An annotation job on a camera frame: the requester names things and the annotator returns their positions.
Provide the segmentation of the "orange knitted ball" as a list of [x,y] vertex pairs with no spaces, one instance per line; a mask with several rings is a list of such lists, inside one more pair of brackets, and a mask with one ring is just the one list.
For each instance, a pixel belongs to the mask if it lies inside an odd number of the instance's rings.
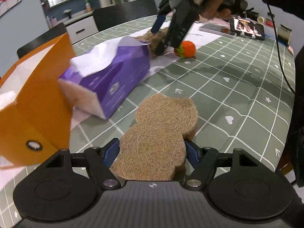
[[180,46],[174,49],[174,52],[181,58],[192,58],[196,53],[196,46],[191,41],[182,41]]

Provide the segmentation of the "brown coir bear mat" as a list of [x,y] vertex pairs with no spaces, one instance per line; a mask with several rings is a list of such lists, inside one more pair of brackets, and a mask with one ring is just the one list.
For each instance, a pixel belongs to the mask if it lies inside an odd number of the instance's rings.
[[169,181],[183,169],[184,139],[192,138],[198,110],[191,98],[157,93],[141,102],[135,124],[120,139],[120,152],[110,167],[125,180]]

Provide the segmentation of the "black chair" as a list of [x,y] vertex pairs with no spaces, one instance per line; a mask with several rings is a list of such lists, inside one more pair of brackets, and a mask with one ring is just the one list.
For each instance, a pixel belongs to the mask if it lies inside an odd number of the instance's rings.
[[30,41],[29,43],[25,44],[21,48],[17,50],[17,56],[20,58],[24,57],[34,49],[38,48],[39,46],[47,43],[48,41],[63,35],[67,32],[66,27],[63,23],[59,23],[55,27],[52,27],[50,30],[45,32],[44,34],[40,35],[36,39]]
[[92,12],[99,31],[158,13],[155,0],[135,0],[95,9]]

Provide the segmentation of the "black smartphone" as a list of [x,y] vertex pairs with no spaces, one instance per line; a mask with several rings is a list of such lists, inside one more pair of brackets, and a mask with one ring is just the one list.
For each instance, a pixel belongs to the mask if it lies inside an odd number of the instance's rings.
[[237,36],[246,36],[252,39],[264,40],[265,32],[263,25],[247,19],[233,17],[229,20],[230,30]]

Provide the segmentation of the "green soap bottle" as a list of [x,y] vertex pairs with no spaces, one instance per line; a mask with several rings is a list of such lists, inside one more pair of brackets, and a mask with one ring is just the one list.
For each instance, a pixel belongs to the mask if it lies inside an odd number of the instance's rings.
[[92,11],[91,5],[88,2],[88,0],[85,0],[85,7],[86,7],[86,12],[90,12]]

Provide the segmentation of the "purple tissue box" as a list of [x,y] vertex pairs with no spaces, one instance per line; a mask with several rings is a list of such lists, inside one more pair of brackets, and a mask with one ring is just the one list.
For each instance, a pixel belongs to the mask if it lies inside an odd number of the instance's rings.
[[123,36],[72,58],[58,83],[74,107],[107,120],[149,70],[149,43]]

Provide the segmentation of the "orange cardboard box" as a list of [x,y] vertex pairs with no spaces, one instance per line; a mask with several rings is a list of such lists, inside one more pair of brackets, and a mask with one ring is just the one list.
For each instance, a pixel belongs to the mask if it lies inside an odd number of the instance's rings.
[[68,148],[73,108],[58,79],[75,56],[67,33],[20,58],[1,78],[1,169]]

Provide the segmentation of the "white drawer cabinet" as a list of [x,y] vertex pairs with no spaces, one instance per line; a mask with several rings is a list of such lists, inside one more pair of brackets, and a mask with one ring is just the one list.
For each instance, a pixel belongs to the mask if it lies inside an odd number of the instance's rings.
[[99,32],[92,13],[86,12],[64,22],[72,44]]

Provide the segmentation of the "green grid tablecloth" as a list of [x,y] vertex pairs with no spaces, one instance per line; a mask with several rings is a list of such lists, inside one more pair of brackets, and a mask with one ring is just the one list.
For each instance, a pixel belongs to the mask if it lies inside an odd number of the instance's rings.
[[[99,32],[72,45],[74,57],[144,34],[154,21],[144,17]],[[25,166],[1,189],[1,227],[288,227],[293,187],[275,170],[294,104],[292,56],[272,39],[211,36],[196,24],[187,39],[196,44],[195,56],[182,59],[169,48],[150,58],[149,72],[107,120],[65,96],[73,108],[69,147]],[[115,175],[120,188],[100,190],[87,174],[84,151],[120,140],[141,102],[157,93],[193,100],[198,124],[189,140],[219,151],[214,178],[204,190],[185,189],[193,171],[186,152],[172,180]]]

